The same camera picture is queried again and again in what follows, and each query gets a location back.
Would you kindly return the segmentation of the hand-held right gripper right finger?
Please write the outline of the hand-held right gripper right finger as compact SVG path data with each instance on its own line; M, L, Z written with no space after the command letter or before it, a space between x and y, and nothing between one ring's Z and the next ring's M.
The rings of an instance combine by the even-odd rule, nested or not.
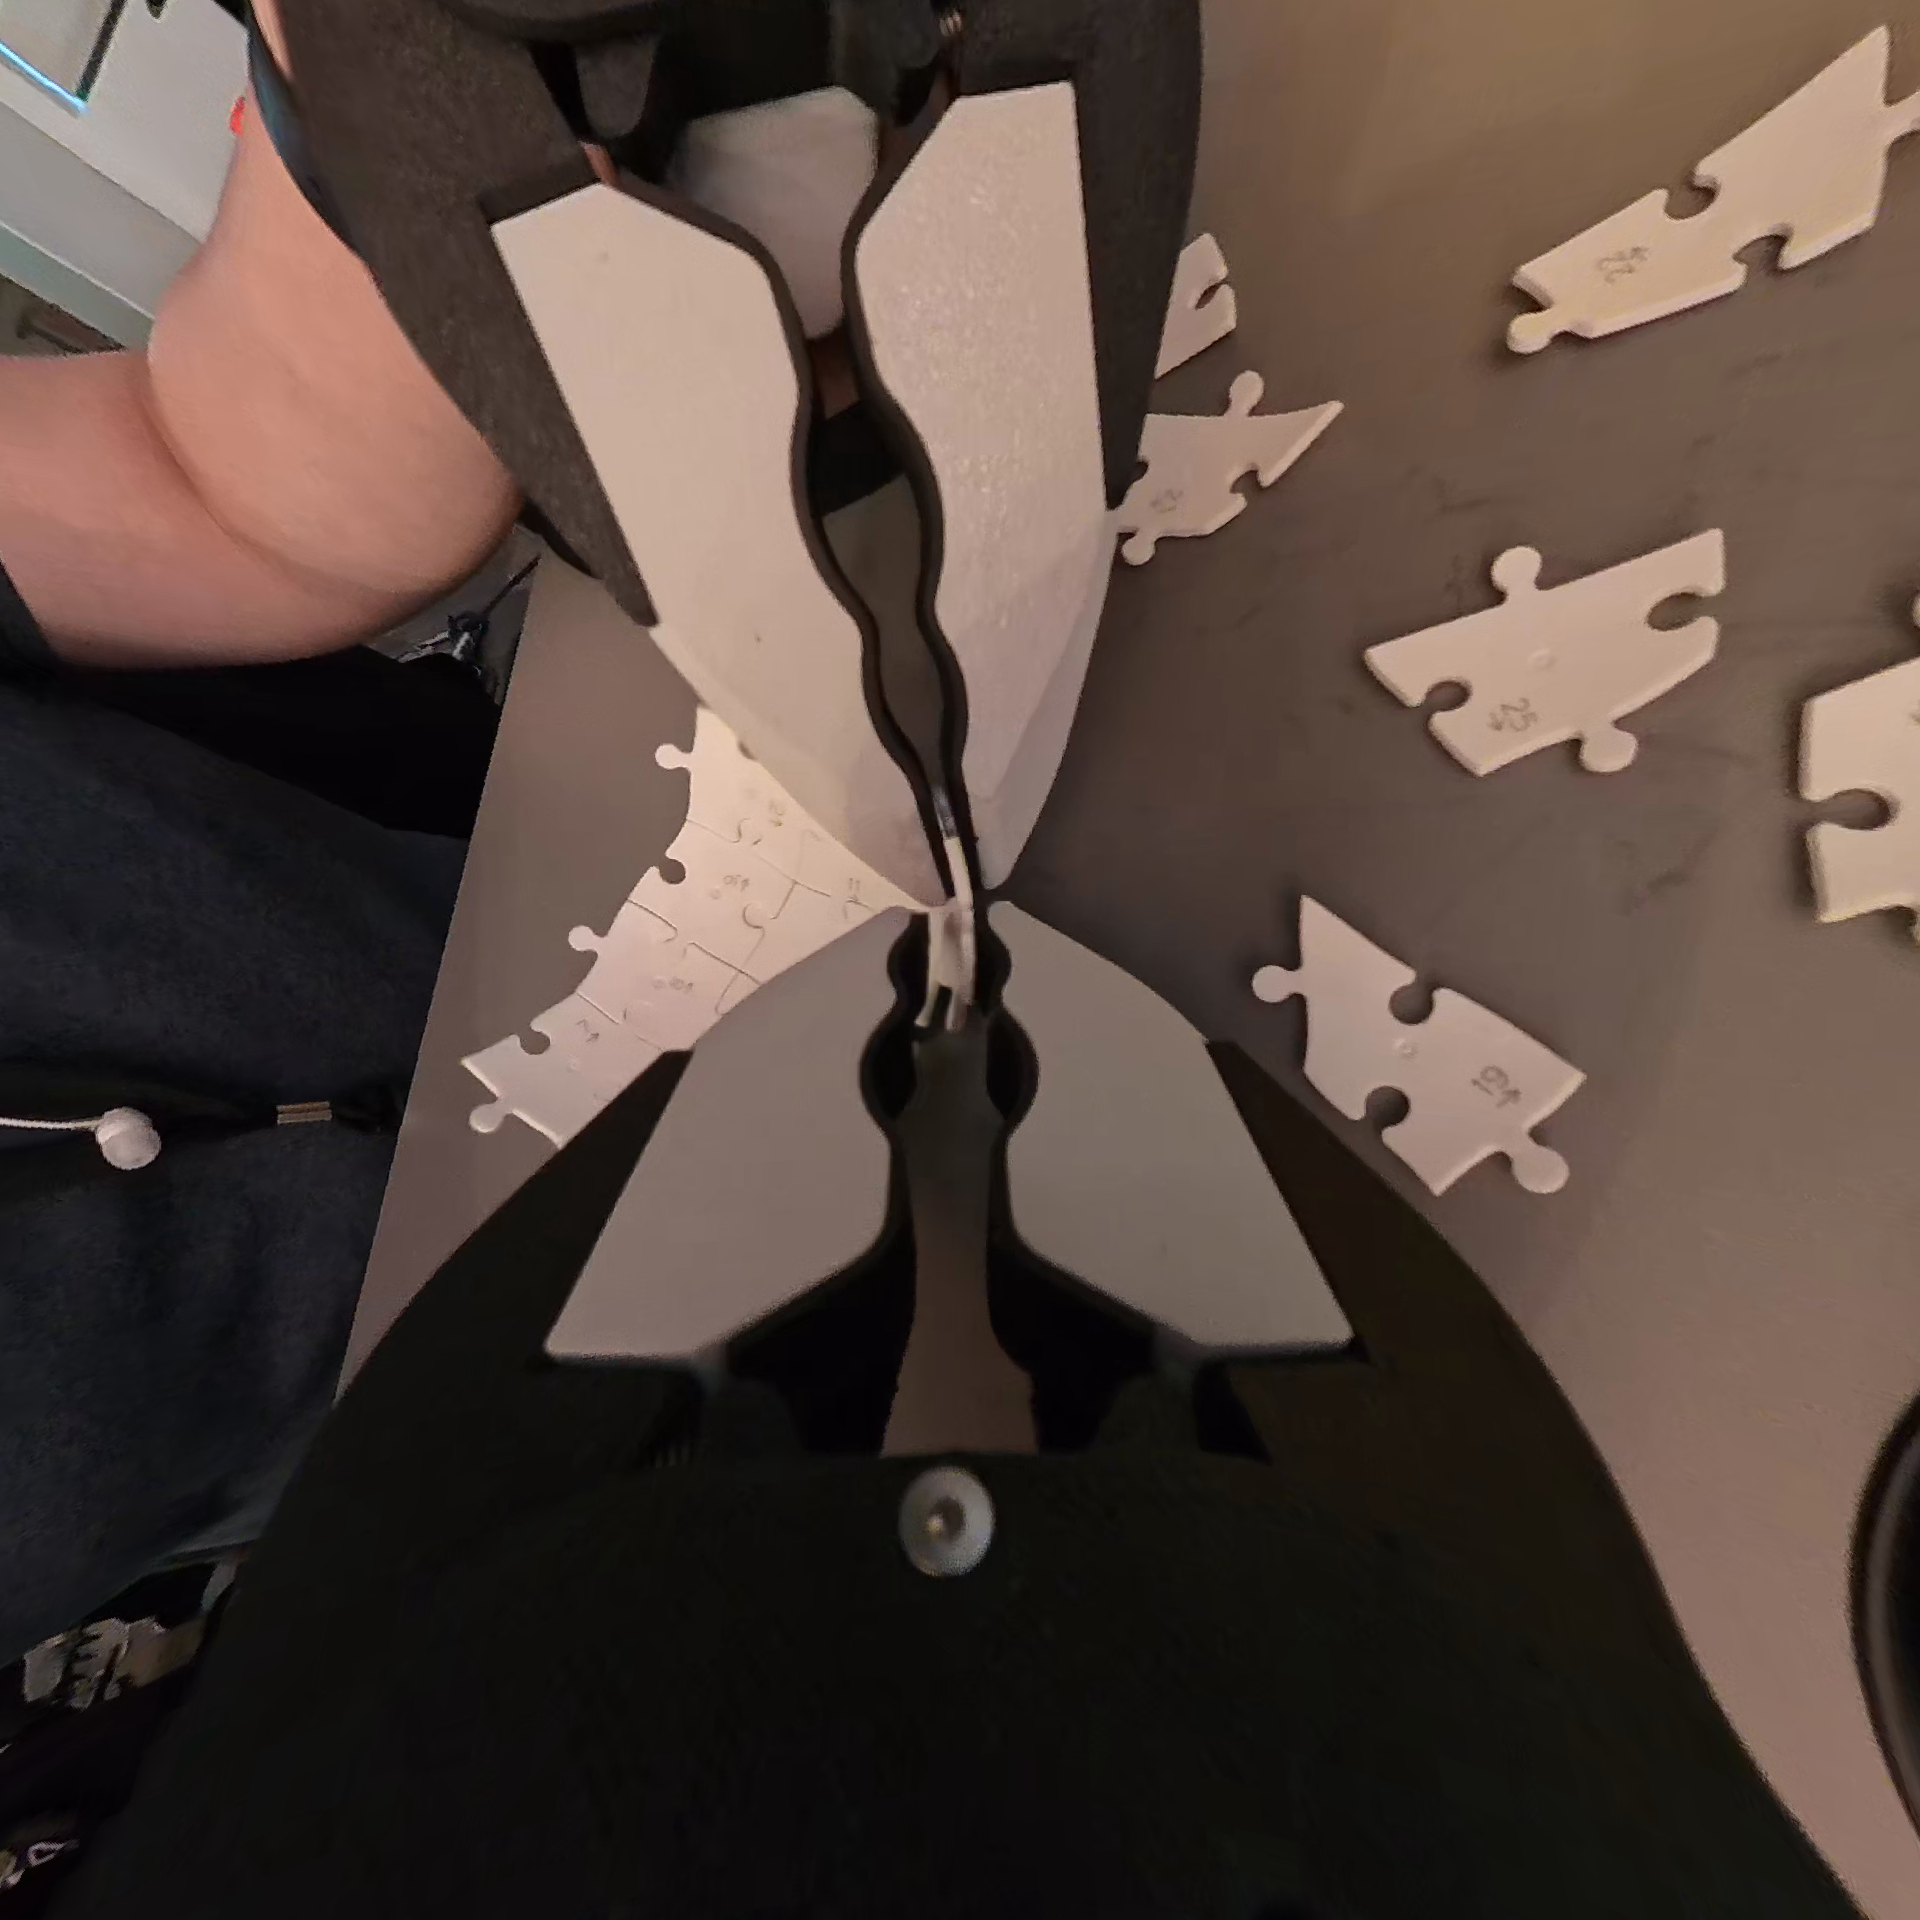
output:
M990 912L991 1326L1031 1376L1340 1353L1352 1326L1197 1028L1012 903Z

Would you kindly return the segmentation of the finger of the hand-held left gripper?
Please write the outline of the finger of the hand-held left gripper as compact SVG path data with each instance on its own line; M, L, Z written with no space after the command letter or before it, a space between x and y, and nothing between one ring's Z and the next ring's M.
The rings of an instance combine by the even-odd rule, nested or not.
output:
M920 421L862 381L918 494L918 633L951 732L924 758L880 682L872 609L806 494L812 380L793 301L745 230L654 190L584 183L491 225L686 685L821 828L916 903L976 877L963 773L966 676L936 612L949 501Z
M956 101L854 233L854 310L936 537L928 609L964 696L984 885L1049 788L1113 575L1076 101Z

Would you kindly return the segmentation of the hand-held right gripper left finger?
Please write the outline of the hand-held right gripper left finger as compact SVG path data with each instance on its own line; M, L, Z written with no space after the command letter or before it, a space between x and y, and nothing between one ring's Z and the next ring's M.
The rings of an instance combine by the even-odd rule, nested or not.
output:
M880 1246L924 936L924 917L865 919L692 1046L551 1359L702 1365Z

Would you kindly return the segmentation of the assembled white puzzle section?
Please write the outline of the assembled white puzzle section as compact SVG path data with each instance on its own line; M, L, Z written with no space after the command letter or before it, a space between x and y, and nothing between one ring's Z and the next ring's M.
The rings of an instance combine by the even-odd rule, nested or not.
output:
M699 705L689 744L656 760L687 778L686 820L607 927L575 925L580 984L463 1057L487 1093L468 1127L517 1120L565 1144L639 1071L689 1049L757 986L854 925L915 900L848 852Z

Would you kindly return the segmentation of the white puzzle piece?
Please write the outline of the white puzzle piece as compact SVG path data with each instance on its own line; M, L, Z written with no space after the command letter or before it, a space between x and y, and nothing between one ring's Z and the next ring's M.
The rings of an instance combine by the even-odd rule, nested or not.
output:
M916 1028L958 1033L979 1008L980 913L966 871L956 896L925 912L925 984Z

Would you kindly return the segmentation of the person's left forearm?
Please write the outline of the person's left forearm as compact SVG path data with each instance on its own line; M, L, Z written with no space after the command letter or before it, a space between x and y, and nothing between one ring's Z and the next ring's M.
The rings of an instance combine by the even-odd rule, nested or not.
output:
M518 511L247 101L147 346L4 359L4 670L345 649L468 580Z

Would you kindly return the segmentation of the scattered loose puzzle pieces group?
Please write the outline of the scattered loose puzzle pieces group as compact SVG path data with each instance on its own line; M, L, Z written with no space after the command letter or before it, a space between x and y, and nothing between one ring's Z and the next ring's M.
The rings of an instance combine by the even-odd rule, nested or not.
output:
M1745 279L1741 254L1761 239L1777 242L1777 268L1790 271L1867 233L1887 152L1915 132L1915 93L1892 101L1887 66L1891 26L1878 24L1694 164L1705 208L1672 214L1657 186L1517 264L1511 286L1528 309L1507 324L1504 345L1531 353L1563 338L1596 343L1733 294ZM1278 482L1340 413L1337 401L1261 413L1261 394L1260 372L1243 370L1219 413L1147 415L1116 517L1125 561L1150 561L1172 537L1219 533L1246 504L1241 480ZM1589 774L1617 774L1641 748L1624 720L1716 655L1712 615L1670 628L1649 616L1672 599L1725 589L1723 530L1557 585L1540 574L1534 546L1509 546L1491 565L1492 605L1375 641L1363 664L1406 708L1457 689L1457 703L1429 711L1427 726L1472 776L1557 748L1572 748ZM1915 708L1913 658L1804 705L1798 794L1865 794L1886 809L1869 828L1807 830L1823 922L1915 917ZM1295 966L1261 966L1255 997L1303 1000L1303 1070L1325 1104L1363 1120L1372 1095L1406 1098L1381 1141L1429 1192L1491 1158L1528 1192L1568 1184L1568 1160L1535 1128L1581 1088L1581 1070L1451 990L1430 997L1427 1018L1403 1022L1395 997L1413 969L1312 898L1299 910L1299 952Z

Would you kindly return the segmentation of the black round ball stand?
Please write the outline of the black round ball stand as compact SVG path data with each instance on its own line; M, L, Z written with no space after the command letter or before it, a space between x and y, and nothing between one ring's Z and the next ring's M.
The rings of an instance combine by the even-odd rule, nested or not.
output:
M1855 1513L1851 1625L1865 1710L1918 1826L1918 1401L1887 1428Z

